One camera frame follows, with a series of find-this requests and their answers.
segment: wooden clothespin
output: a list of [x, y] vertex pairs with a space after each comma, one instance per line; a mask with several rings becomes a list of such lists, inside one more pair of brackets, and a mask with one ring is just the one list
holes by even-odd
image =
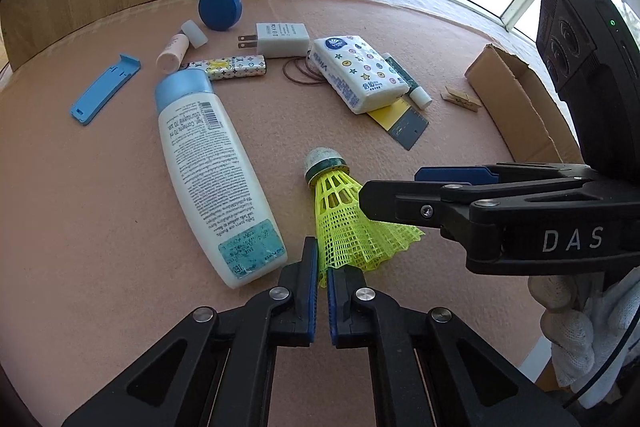
[[464, 91], [449, 86], [445, 86], [445, 89], [446, 91], [440, 93], [440, 96], [445, 102], [451, 102], [475, 112], [478, 112], [478, 109], [482, 107], [480, 100], [474, 96], [469, 96]]

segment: white plastic bottle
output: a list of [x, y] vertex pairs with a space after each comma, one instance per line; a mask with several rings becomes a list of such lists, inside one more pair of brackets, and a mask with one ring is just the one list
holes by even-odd
[[237, 288], [286, 264], [269, 203], [207, 74], [170, 74], [156, 86], [156, 107], [178, 201], [226, 285]]

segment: blue plastic clip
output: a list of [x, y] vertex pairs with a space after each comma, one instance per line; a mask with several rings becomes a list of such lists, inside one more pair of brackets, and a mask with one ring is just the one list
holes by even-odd
[[499, 183], [498, 174], [487, 167], [422, 167], [415, 173], [417, 182], [468, 183], [493, 185]]
[[108, 68], [95, 79], [71, 107], [71, 116], [82, 125], [91, 122], [102, 106], [119, 90], [127, 80], [140, 69], [140, 61], [129, 55], [120, 54], [120, 62]]

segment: white bottle cap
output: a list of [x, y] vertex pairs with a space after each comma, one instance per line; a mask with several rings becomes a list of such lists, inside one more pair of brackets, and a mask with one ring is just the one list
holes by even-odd
[[198, 25], [195, 22], [193, 22], [191, 19], [189, 19], [182, 26], [180, 26], [180, 29], [185, 35], [187, 35], [189, 42], [196, 49], [199, 48], [201, 45], [206, 44], [209, 41], [209, 39], [207, 39], [207, 36], [202, 32], [200, 28], [198, 28]]
[[416, 87], [412, 92], [409, 93], [409, 98], [415, 102], [420, 109], [425, 109], [430, 106], [431, 97], [429, 93], [422, 89], [420, 86]]

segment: badminton shuttlecock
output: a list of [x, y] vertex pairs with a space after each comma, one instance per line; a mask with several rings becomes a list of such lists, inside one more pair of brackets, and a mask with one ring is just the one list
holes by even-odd
[[333, 149], [318, 147], [305, 158], [305, 179], [316, 192], [316, 237], [319, 281], [326, 269], [345, 264], [374, 270], [395, 253], [406, 250], [424, 233], [417, 227], [372, 221], [360, 210], [362, 188], [349, 176], [349, 167]]

